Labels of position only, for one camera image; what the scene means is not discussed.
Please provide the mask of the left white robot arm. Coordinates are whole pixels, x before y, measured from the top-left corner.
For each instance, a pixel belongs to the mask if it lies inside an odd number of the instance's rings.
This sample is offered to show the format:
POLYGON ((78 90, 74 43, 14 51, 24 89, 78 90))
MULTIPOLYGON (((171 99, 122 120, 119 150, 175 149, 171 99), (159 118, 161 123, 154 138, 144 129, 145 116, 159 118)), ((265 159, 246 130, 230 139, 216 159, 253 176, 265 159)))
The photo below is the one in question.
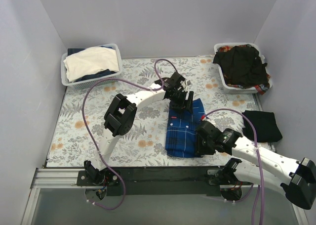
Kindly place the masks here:
POLYGON ((134 125, 136 113, 158 101, 170 100, 171 106, 179 112, 193 113, 194 92, 188 90, 188 82, 174 72, 169 78, 156 80, 149 87, 138 86, 141 90, 114 96, 104 115, 103 136, 96 146, 96 155, 84 162, 86 177, 93 185, 101 185, 106 179, 104 169, 108 169, 108 161, 118 140, 127 134, 134 125))

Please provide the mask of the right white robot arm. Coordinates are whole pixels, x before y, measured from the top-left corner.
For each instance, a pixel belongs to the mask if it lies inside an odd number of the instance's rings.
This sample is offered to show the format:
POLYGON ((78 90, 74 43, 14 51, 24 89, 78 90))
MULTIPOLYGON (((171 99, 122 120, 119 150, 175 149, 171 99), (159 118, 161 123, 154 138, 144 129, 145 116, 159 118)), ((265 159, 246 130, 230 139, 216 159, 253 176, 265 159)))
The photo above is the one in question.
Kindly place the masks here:
POLYGON ((292 204, 309 210, 316 199, 316 165, 308 159, 287 158, 254 143, 240 133, 220 131, 208 121, 195 129, 199 156, 227 153, 231 159, 213 175, 218 184, 249 182, 283 194, 292 204))

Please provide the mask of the blue plaid long sleeve shirt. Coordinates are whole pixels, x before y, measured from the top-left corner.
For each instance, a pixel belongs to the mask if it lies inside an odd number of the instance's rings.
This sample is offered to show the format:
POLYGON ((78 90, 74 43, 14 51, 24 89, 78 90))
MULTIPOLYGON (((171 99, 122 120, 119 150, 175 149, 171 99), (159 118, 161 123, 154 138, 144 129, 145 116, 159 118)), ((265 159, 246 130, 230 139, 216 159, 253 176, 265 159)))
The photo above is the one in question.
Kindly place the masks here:
POLYGON ((166 129, 165 150, 170 157, 194 158, 196 146, 196 127, 205 114, 201 99, 193 101, 193 113, 181 113, 170 108, 166 129))

